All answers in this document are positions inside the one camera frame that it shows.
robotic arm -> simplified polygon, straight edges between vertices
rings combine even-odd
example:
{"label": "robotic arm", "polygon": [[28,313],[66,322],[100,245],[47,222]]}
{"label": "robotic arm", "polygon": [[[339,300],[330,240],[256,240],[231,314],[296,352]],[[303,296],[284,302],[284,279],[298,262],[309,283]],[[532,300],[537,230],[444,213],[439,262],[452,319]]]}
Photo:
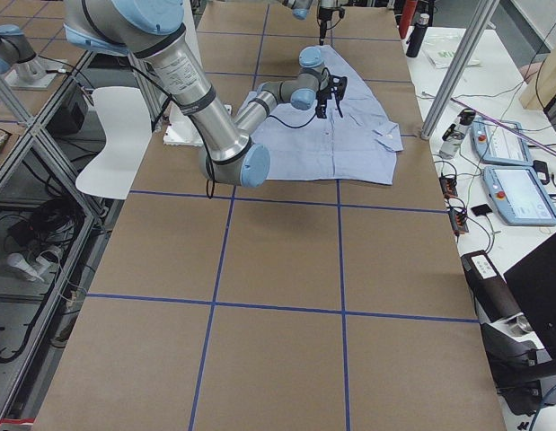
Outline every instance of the robotic arm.
{"label": "robotic arm", "polygon": [[0,74],[14,66],[19,78],[33,83],[46,75],[46,69],[22,30],[11,24],[0,25]]}
{"label": "robotic arm", "polygon": [[267,178],[269,152],[254,144],[250,133],[278,103],[310,109],[317,93],[327,86],[324,82],[329,83],[329,74],[324,72],[319,50],[303,53],[300,76],[264,84],[234,122],[185,42],[181,4],[181,0],[66,0],[66,37],[95,52],[126,56],[131,51],[149,63],[201,134],[206,152],[201,169],[206,176],[257,187]]}

white table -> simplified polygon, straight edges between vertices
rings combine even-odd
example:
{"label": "white table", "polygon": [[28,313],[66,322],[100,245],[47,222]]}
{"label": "white table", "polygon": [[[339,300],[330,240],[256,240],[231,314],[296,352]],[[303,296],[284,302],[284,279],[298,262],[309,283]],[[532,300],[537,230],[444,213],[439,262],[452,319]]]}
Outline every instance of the white table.
{"label": "white table", "polygon": [[[429,28],[426,41],[431,35],[444,35],[447,33],[463,34],[463,29]],[[477,57],[481,64],[480,66],[467,67],[465,69],[463,77],[454,91],[454,97],[495,119],[500,119],[507,110],[503,119],[518,121],[524,129],[546,128],[551,125],[541,111],[524,110],[521,107],[519,95],[525,89],[525,84],[518,87],[519,83],[522,82],[521,75],[495,31],[487,30],[484,32],[473,56]],[[411,73],[411,80],[416,87],[416,94],[419,96],[418,103],[421,115],[425,117],[432,100],[422,99],[424,97],[423,92],[431,95],[437,94],[439,85],[446,74],[446,69],[436,69],[424,54],[423,48],[416,58],[408,58],[408,67]],[[494,98],[457,97],[461,94],[493,95],[513,87],[516,87],[514,91]],[[438,153],[442,144],[441,136],[461,109],[461,106],[453,102],[447,105],[436,131],[429,141],[433,154]],[[553,128],[547,128],[540,132],[531,132],[528,135],[542,144],[556,143],[556,133]],[[463,142],[461,152],[473,162],[478,162],[478,157],[473,153],[469,139]],[[550,172],[555,174],[556,181],[556,158],[540,149],[531,149],[531,153],[534,159],[544,160],[548,163]],[[459,173],[476,172],[476,168],[466,162],[459,154],[450,162],[455,165]],[[437,163],[436,167],[437,171],[441,172],[442,163]],[[452,172],[453,170],[450,167],[445,166],[444,173]],[[547,187],[551,193],[556,192],[552,186]],[[457,191],[467,207],[487,203],[487,191],[481,178],[472,180],[472,177],[467,175],[459,177]],[[489,255],[501,274],[556,232],[556,226],[551,228],[508,226],[495,213],[489,215],[489,218],[494,230],[499,231],[495,237],[495,245]],[[479,217],[478,221],[486,229],[490,229],[483,217]],[[458,250],[460,255],[471,251],[484,250],[488,244],[486,233],[472,222],[468,223],[470,232],[461,235],[459,238]],[[523,341],[527,338],[531,338],[531,336],[518,340]],[[515,430],[522,421],[531,422],[531,418],[526,416],[518,417],[511,414],[505,401],[500,399],[500,402],[504,406],[504,416],[508,430]],[[534,431],[556,431],[556,407],[546,408],[535,424]]]}

device screen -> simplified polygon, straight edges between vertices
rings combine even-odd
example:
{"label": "device screen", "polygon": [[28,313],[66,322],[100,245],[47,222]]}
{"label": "device screen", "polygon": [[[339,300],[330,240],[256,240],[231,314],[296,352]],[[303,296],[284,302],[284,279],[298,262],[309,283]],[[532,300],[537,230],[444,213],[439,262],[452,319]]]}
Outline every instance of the device screen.
{"label": "device screen", "polygon": [[[518,130],[518,127],[512,123],[504,123],[507,127]],[[492,123],[482,122],[480,128],[486,128],[485,136],[489,139],[489,151],[493,157],[499,159],[525,160],[523,148],[519,138],[504,128],[499,128]]]}
{"label": "device screen", "polygon": [[495,173],[516,218],[552,218],[551,210],[528,171],[496,169]]}

bottle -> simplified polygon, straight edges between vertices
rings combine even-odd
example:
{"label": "bottle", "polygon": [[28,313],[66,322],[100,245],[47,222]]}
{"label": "bottle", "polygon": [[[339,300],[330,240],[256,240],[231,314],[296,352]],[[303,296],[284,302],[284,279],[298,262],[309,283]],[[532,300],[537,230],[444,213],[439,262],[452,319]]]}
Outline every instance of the bottle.
{"label": "bottle", "polygon": [[422,13],[419,16],[418,21],[413,26],[413,31],[411,32],[410,38],[407,40],[407,52],[405,55],[407,57],[415,58],[419,54],[421,49],[421,44],[423,43],[423,38],[425,38],[425,33],[428,30],[429,15],[427,13]]}
{"label": "bottle", "polygon": [[443,144],[439,150],[439,156],[443,159],[453,159],[454,156],[459,151],[461,143],[467,135],[469,127],[475,119],[475,111],[469,108],[462,110],[455,122],[449,126],[449,128],[444,133],[442,139]]}

red handle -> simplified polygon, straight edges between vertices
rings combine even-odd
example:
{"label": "red handle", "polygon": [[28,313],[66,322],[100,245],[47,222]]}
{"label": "red handle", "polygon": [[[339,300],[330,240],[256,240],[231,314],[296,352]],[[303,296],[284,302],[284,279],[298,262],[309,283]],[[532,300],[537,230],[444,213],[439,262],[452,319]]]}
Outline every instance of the red handle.
{"label": "red handle", "polygon": [[418,7],[418,0],[407,0],[403,6],[402,18],[400,19],[400,37],[405,39],[407,30],[410,28],[411,20]]}

